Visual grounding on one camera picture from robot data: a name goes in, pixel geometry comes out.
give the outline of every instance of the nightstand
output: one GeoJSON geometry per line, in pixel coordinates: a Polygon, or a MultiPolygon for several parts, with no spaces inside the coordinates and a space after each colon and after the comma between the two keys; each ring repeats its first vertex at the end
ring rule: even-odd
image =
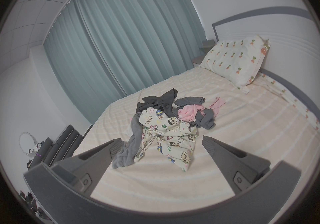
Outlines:
{"type": "Polygon", "coordinates": [[[206,54],[214,47],[215,43],[216,42],[214,40],[208,40],[208,41],[203,41],[202,42],[202,47],[199,47],[199,50],[203,54],[200,57],[194,58],[192,60],[192,63],[193,63],[194,67],[197,67],[202,63],[202,60],[204,59],[206,54]]]}

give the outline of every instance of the bed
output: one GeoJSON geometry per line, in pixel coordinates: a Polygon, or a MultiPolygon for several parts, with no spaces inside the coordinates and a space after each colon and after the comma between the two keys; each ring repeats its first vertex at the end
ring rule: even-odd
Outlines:
{"type": "MultiPolygon", "coordinates": [[[[218,41],[225,37],[238,38],[240,35],[256,32],[250,28],[248,31],[237,33],[236,28],[240,27],[237,23],[239,19],[269,13],[273,14],[272,20],[279,24],[281,19],[278,19],[278,16],[285,14],[286,11],[290,12],[290,15],[308,19],[306,22],[310,21],[309,17],[303,16],[306,15],[304,12],[301,14],[298,11],[293,14],[292,9],[287,7],[276,10],[267,8],[258,10],[258,13],[250,11],[213,24],[216,39],[218,41]],[[232,24],[234,30],[231,33],[229,26],[232,22],[235,23],[232,24]]],[[[290,19],[287,15],[284,16],[285,21],[290,19]]],[[[264,22],[270,24],[270,20],[266,18],[264,22]]],[[[285,56],[283,42],[275,39],[280,35],[268,33],[268,29],[272,27],[267,27],[264,33],[269,37],[274,36],[273,52],[285,56]]],[[[303,49],[299,48],[299,52],[290,50],[292,55],[298,56],[303,49]]],[[[277,61],[274,59],[274,54],[269,53],[270,56],[263,64],[271,71],[275,68],[271,63],[277,61]]],[[[283,77],[290,80],[288,75],[292,78],[294,70],[285,72],[287,76],[283,77]]],[[[310,82],[314,82],[316,78],[310,79],[310,82]]],[[[296,81],[298,85],[302,82],[302,80],[296,81]]],[[[317,165],[320,157],[319,122],[308,106],[300,101],[301,98],[291,94],[290,89],[284,87],[274,77],[263,74],[263,69],[247,87],[250,92],[244,94],[226,78],[195,67],[109,105],[74,155],[115,138],[128,141],[129,136],[126,135],[126,131],[135,114],[137,102],[142,102],[142,98],[146,96],[160,96],[175,88],[178,90],[177,98],[186,96],[206,98],[205,107],[208,107],[216,97],[226,100],[226,104],[221,107],[215,118],[215,126],[210,130],[198,129],[199,136],[196,138],[192,162],[187,172],[169,162],[158,152],[157,144],[153,142],[140,162],[118,169],[109,167],[91,197],[109,205],[142,212],[188,211],[233,197],[232,189],[202,146],[202,136],[206,135],[268,159],[271,162],[270,168],[280,160],[285,160],[302,171],[296,188],[277,214],[281,215],[300,194],[317,165]]]]}

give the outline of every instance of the white printed garment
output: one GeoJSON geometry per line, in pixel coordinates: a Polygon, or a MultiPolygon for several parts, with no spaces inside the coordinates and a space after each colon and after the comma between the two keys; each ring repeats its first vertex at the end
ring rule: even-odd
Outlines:
{"type": "Polygon", "coordinates": [[[197,128],[177,118],[169,118],[161,111],[149,107],[142,111],[139,122],[146,126],[142,132],[142,142],[134,162],[138,162],[154,139],[158,144],[158,151],[171,162],[187,171],[190,157],[195,148],[197,128]]]}

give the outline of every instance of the white headboard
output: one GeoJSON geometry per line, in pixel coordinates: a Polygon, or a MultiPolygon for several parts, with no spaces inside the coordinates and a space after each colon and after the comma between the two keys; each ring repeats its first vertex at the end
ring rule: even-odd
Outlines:
{"type": "Polygon", "coordinates": [[[320,34],[309,12],[270,7],[241,13],[212,24],[216,40],[261,35],[269,39],[262,68],[286,79],[320,108],[320,34]]]}

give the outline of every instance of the gray headboard trim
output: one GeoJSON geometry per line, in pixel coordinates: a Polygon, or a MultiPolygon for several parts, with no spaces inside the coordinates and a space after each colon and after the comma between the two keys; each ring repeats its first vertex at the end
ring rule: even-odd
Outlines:
{"type": "Polygon", "coordinates": [[[294,16],[299,16],[299,17],[313,20],[309,11],[303,10],[300,8],[295,8],[295,7],[268,7],[268,8],[262,8],[262,9],[250,10],[247,12],[243,12],[243,13],[234,15],[229,18],[222,19],[221,21],[218,21],[216,23],[213,23],[212,27],[214,30],[214,34],[216,35],[216,40],[217,40],[217,42],[219,40],[217,31],[216,31],[216,26],[219,26],[219,25],[231,22],[231,21],[235,21],[238,19],[249,18],[249,17],[254,17],[254,16],[262,16],[262,15],[271,15],[271,14],[294,15],[294,16]]]}
{"type": "Polygon", "coordinates": [[[314,115],[317,117],[318,120],[320,120],[320,110],[316,106],[316,104],[300,89],[298,89],[296,86],[294,86],[292,83],[288,82],[286,79],[268,71],[265,69],[260,68],[259,70],[263,74],[268,75],[275,81],[281,83],[283,86],[285,86],[290,92],[298,99],[300,100],[309,110],[310,112],[314,113],[314,115]]]}

